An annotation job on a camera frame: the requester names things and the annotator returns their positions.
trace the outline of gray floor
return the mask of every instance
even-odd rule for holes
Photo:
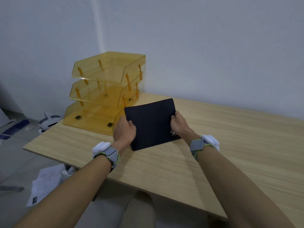
[[[16,119],[0,128],[0,133],[24,119],[23,115],[7,112],[10,118]],[[0,227],[12,227],[33,207],[26,207],[32,181],[38,176],[40,169],[58,165],[51,159],[27,152],[22,147],[39,135],[37,122],[31,121],[32,130],[22,129],[0,146],[0,185],[23,186],[20,193],[0,192]],[[88,227],[119,227],[123,209],[127,200],[136,190],[106,180],[76,225],[77,228]],[[207,227],[207,214],[201,210],[151,194],[156,210],[157,228],[165,227]]]

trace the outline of left hand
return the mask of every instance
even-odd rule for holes
[[[131,142],[134,140],[135,135],[136,135],[135,125],[133,125],[131,121],[127,121],[127,119],[124,116],[121,116],[113,131],[113,139],[114,139],[113,145],[117,144],[121,146],[120,150],[121,152],[123,152],[123,150],[128,145],[130,145]]]

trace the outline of black mouse pad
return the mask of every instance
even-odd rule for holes
[[[180,139],[170,126],[175,114],[173,99],[125,108],[128,121],[136,126],[136,137],[131,143],[133,151]]]

